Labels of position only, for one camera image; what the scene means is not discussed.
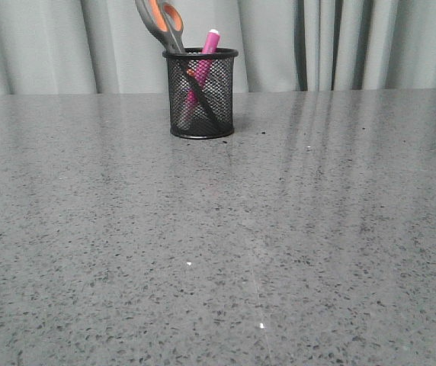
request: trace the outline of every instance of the gray speckled countertop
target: gray speckled countertop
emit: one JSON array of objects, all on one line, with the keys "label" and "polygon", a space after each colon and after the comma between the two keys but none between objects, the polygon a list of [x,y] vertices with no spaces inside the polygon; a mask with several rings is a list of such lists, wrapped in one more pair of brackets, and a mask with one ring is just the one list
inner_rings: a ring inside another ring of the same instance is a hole
[{"label": "gray speckled countertop", "polygon": [[436,365],[436,90],[0,96],[0,365]]}]

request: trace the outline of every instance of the highlighter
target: highlighter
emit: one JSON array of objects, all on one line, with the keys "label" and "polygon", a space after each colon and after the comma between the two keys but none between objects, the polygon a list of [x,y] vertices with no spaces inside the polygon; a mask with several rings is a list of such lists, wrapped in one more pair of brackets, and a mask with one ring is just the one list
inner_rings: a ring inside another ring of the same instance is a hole
[{"label": "highlighter", "polygon": [[[220,32],[218,32],[218,30],[216,29],[210,30],[208,32],[206,42],[204,43],[204,47],[201,53],[206,53],[206,54],[215,53],[219,41],[220,41]],[[194,71],[193,76],[201,88],[203,88],[204,83],[206,82],[212,63],[213,63],[212,59],[201,59],[197,64],[197,68],[196,71]],[[197,103],[198,100],[196,94],[192,90],[190,90],[186,98],[186,109],[188,112],[187,117],[191,117],[193,115]]]}]

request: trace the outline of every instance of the gray curtain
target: gray curtain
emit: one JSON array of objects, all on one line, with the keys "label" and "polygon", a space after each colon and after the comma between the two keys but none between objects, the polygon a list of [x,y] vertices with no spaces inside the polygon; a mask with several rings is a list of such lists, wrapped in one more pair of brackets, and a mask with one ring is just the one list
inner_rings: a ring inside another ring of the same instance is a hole
[{"label": "gray curtain", "polygon": [[[186,47],[240,52],[235,92],[436,88],[436,0],[173,0]],[[166,91],[133,0],[0,0],[0,95]]]}]

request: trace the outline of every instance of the scissor handle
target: scissor handle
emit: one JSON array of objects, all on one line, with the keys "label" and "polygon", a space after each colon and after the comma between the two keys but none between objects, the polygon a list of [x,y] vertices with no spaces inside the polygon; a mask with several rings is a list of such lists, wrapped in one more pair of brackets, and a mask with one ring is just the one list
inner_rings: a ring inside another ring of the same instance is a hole
[{"label": "scissor handle", "polygon": [[[148,1],[152,15],[144,2]],[[184,24],[178,11],[169,3],[159,0],[135,0],[143,23],[170,53],[186,53],[181,35]]]},{"label": "scissor handle", "polygon": [[[157,23],[157,27],[159,27],[162,32],[168,32],[168,21],[162,13],[157,0],[150,0],[150,6],[152,7],[152,13],[154,14],[154,19]],[[175,10],[175,8],[167,2],[162,4],[162,10],[171,17],[172,21],[174,21],[175,27],[173,28],[177,32],[182,32],[182,19],[178,11]]]}]

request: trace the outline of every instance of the pen holder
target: pen holder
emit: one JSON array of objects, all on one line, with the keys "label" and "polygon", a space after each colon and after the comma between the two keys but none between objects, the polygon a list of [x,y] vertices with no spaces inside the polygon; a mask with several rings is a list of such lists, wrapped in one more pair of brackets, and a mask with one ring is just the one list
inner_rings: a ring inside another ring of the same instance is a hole
[{"label": "pen holder", "polygon": [[167,59],[171,133],[187,139],[232,134],[233,61],[238,51],[186,51],[162,54]]}]

